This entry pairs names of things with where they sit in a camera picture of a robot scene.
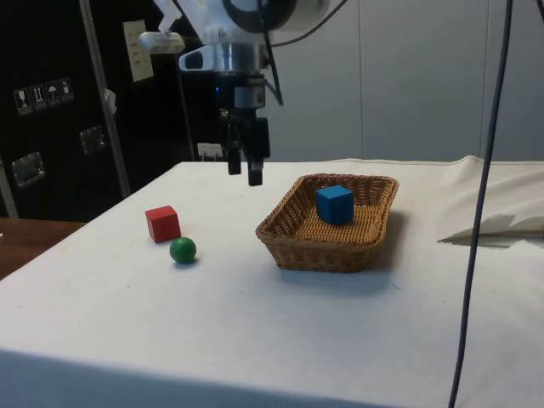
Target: red block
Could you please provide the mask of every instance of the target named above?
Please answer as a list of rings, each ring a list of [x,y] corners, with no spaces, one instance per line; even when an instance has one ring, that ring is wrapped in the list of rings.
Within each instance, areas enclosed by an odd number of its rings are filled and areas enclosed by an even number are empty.
[[[145,216],[151,238],[157,244],[181,237],[178,214],[170,206],[146,211]]]

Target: green ball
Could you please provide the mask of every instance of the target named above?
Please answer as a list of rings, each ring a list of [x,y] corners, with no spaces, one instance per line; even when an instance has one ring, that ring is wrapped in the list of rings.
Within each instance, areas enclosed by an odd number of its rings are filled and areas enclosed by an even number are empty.
[[[195,262],[196,245],[189,238],[179,238],[170,244],[170,256],[179,264]]]

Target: woven basket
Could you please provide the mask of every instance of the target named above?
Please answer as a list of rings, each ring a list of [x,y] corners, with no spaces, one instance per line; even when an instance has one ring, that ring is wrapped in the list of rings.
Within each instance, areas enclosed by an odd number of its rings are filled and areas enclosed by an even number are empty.
[[[340,184],[354,192],[354,222],[318,217],[316,191]],[[379,253],[399,182],[388,177],[314,174],[301,177],[258,226],[257,237],[282,269],[354,273]]]

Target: blue block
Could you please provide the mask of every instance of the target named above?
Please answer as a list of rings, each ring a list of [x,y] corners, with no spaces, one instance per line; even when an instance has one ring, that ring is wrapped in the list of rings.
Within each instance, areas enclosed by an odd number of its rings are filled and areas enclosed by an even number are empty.
[[[354,193],[341,185],[317,190],[315,202],[317,215],[328,224],[343,225],[354,219]]]

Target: metal handle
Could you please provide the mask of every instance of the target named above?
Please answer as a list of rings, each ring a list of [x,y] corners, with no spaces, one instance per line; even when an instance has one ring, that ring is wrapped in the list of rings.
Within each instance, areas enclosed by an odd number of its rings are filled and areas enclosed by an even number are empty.
[[[45,167],[39,151],[15,160],[11,163],[11,168],[14,172],[15,183],[20,189],[25,189],[45,178]]]

